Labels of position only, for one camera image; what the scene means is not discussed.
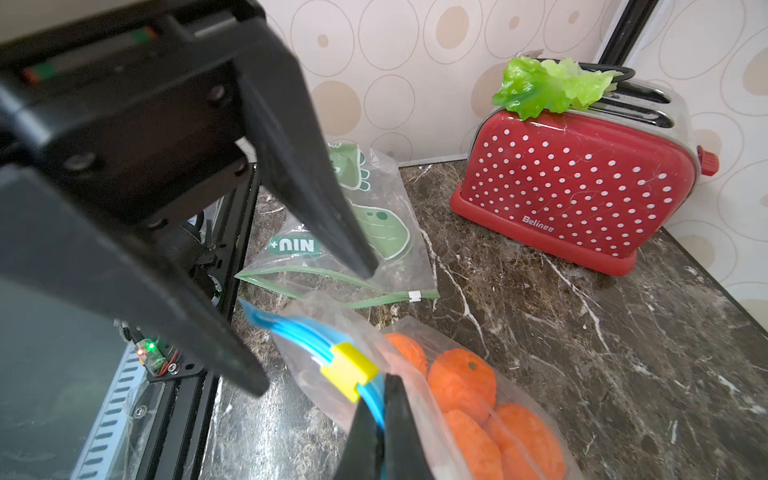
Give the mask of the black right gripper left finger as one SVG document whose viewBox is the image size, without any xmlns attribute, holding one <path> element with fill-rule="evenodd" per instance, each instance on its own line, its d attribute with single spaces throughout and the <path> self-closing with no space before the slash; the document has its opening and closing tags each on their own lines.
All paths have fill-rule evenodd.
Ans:
<svg viewBox="0 0 768 480">
<path fill-rule="evenodd" d="M 379 480 L 382 473 L 382 435 L 364 401 L 357 405 L 346 446 L 334 480 Z"/>
</svg>

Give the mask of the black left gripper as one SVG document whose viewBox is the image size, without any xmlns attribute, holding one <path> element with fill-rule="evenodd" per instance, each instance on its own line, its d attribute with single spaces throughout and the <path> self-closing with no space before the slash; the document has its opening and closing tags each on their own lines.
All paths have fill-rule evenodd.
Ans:
<svg viewBox="0 0 768 480">
<path fill-rule="evenodd" d="M 255 1 L 137 2 L 1 45 L 2 280 L 157 334 L 256 397 L 264 368 L 187 273 L 51 182 L 148 230 L 235 189 L 233 60 L 265 21 Z"/>
</svg>

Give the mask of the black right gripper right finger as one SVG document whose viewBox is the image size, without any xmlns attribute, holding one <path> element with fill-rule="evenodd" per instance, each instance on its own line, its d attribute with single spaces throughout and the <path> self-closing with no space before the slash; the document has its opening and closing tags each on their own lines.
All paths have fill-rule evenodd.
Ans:
<svg viewBox="0 0 768 480">
<path fill-rule="evenodd" d="M 402 378 L 385 379 L 383 478 L 433 479 Z"/>
</svg>

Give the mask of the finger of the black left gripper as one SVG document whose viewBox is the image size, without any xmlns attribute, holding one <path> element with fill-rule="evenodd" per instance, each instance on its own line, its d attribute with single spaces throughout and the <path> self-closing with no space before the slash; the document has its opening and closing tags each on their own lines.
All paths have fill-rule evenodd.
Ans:
<svg viewBox="0 0 768 480">
<path fill-rule="evenodd" d="M 299 62 L 262 18 L 233 58 L 246 138 L 265 187 L 363 279 L 379 262 L 337 181 Z"/>
</svg>

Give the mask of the blue-seal zip-top bag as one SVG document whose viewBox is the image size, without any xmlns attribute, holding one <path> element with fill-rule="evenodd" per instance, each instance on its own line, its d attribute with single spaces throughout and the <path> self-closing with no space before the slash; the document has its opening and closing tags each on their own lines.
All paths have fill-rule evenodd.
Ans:
<svg viewBox="0 0 768 480">
<path fill-rule="evenodd" d="M 433 479 L 578 479 L 555 423 L 485 360 L 407 317 L 378 329 L 321 294 L 280 313 L 243 304 L 303 393 L 347 438 L 364 401 L 382 435 L 385 379 L 402 378 Z"/>
</svg>

